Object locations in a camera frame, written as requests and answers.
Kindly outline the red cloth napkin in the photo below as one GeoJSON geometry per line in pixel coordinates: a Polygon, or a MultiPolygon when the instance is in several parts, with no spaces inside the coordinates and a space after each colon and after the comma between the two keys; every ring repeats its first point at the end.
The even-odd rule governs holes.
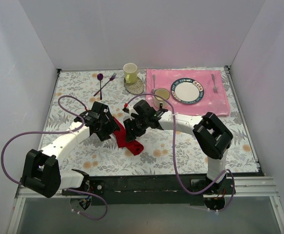
{"type": "Polygon", "coordinates": [[[139,155],[144,150],[144,146],[136,140],[126,142],[126,130],[124,126],[115,117],[114,120],[120,128],[120,130],[116,130],[113,133],[116,138],[118,147],[128,149],[135,156],[139,155]]]}

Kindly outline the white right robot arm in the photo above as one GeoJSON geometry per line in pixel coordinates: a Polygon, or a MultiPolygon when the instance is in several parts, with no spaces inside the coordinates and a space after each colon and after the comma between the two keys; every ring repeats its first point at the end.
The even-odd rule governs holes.
{"type": "Polygon", "coordinates": [[[160,108],[155,110],[145,100],[140,100],[133,108],[126,106],[124,112],[130,117],[123,124],[126,141],[131,142],[146,133],[148,128],[171,130],[173,134],[182,132],[194,136],[201,150],[208,157],[206,174],[207,185],[195,192],[195,195],[209,190],[213,194],[224,188],[226,154],[230,148],[233,135],[221,120],[212,112],[202,117],[177,114],[173,110],[160,108]]]}

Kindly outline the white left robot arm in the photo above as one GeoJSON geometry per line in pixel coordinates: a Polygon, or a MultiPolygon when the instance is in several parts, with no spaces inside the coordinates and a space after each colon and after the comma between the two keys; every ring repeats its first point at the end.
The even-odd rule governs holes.
{"type": "Polygon", "coordinates": [[[60,135],[40,150],[30,150],[25,158],[21,184],[44,197],[52,197],[58,190],[74,189],[79,195],[89,191],[89,175],[78,169],[60,169],[64,159],[84,140],[96,134],[100,141],[111,138],[120,130],[109,107],[94,102],[92,108],[76,117],[66,134],[60,135]]]}

